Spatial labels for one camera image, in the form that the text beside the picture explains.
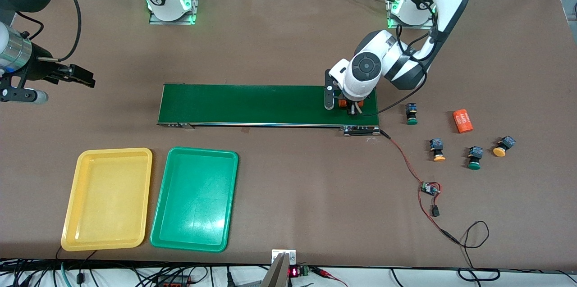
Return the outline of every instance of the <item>brown table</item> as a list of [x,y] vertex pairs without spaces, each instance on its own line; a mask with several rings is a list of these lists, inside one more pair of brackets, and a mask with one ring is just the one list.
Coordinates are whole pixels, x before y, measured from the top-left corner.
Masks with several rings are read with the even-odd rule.
[[[417,183],[384,137],[155,125],[164,82],[322,85],[326,68],[386,26],[382,1],[201,0],[196,26],[149,26],[142,0],[79,1],[82,37],[70,63],[93,71],[96,87],[31,82],[49,93],[47,104],[0,106],[0,256],[54,256],[81,152],[148,147],[145,242],[95,258],[266,263],[272,248],[294,248],[299,261],[315,264],[466,266],[421,213]],[[36,43],[64,55],[76,31],[72,0],[52,0],[36,16],[46,25]],[[35,29],[23,20],[15,27]],[[420,34],[406,30],[403,38]],[[560,0],[470,0],[412,99],[419,124],[405,124],[402,106],[381,115],[423,180],[443,184],[438,223],[455,236],[475,220],[489,224],[485,246],[470,252],[478,267],[577,269],[576,53]],[[377,90],[381,106],[405,94],[387,81]],[[451,112],[460,108],[471,133],[456,133]],[[466,168],[468,147],[490,149],[504,135],[517,139],[505,158],[486,151],[482,170]],[[444,163],[431,161],[433,137],[445,141]],[[148,242],[173,146],[240,156],[221,254]],[[484,231],[472,235],[478,241]]]

